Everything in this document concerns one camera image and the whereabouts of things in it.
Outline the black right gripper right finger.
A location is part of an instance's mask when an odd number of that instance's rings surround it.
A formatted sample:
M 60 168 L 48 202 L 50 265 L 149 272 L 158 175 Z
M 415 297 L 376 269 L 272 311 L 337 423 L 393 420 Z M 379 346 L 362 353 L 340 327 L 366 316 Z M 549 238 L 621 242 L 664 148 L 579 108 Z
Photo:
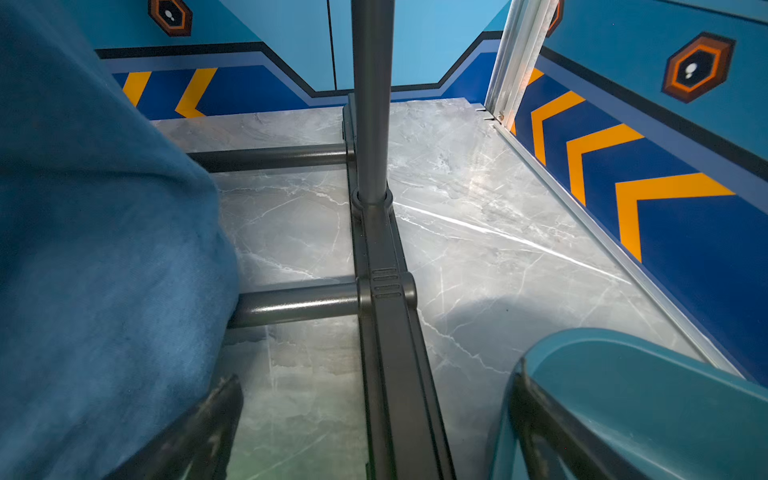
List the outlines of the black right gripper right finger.
M 541 387 L 525 359 L 512 376 L 509 417 L 530 479 L 644 479 Z

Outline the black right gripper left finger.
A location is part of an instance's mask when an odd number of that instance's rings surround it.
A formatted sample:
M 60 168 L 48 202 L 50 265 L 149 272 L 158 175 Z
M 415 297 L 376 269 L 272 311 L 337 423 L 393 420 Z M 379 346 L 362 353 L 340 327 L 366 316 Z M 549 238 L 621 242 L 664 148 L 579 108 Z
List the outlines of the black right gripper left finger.
M 225 479 L 244 404 L 235 375 L 107 475 L 109 479 Z

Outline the slate blue t-shirt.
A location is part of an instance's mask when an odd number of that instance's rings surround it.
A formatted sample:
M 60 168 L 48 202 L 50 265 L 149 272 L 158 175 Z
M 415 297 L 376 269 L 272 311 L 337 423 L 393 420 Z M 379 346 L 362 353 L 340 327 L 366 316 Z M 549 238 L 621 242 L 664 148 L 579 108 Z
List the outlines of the slate blue t-shirt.
M 133 456 L 207 393 L 238 292 L 208 173 L 58 2 L 3 2 L 2 477 Z

